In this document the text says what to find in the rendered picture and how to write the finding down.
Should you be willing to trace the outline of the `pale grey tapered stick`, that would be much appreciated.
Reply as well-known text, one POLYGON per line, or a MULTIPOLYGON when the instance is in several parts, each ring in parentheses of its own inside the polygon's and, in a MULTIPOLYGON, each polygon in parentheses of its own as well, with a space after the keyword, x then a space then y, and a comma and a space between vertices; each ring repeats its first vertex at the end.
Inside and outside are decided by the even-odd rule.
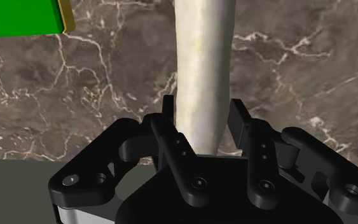
POLYGON ((175 0, 176 127, 194 152, 216 155, 230 104, 236 0, 175 0))

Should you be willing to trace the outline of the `green box with yellow edge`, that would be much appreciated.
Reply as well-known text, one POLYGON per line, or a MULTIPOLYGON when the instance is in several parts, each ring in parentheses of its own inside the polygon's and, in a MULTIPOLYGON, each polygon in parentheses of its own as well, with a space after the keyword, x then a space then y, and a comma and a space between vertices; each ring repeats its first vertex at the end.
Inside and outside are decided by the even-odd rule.
POLYGON ((75 30, 70 0, 0 0, 0 38, 75 30))

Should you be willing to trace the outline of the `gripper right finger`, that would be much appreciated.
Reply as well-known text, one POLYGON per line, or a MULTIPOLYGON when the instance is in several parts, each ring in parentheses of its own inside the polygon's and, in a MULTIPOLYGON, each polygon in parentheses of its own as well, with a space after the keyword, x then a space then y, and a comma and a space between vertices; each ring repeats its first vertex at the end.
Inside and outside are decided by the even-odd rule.
POLYGON ((230 101, 227 124, 247 159, 247 196, 253 205, 272 210, 294 199, 301 206, 311 196, 358 216, 358 166, 301 128, 278 132, 253 118, 240 99, 230 101))

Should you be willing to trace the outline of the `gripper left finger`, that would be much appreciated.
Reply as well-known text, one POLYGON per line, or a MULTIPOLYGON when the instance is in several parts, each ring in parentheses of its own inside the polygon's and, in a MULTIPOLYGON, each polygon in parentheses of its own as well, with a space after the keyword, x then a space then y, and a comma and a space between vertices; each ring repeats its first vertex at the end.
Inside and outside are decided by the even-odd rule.
POLYGON ((183 200, 193 207, 209 203, 207 181, 194 168, 197 156, 173 124, 174 98, 163 98, 160 113, 142 122, 120 118, 82 149, 48 182, 53 204, 98 206, 109 202, 124 175, 143 157, 156 157, 158 170, 169 167, 183 200))

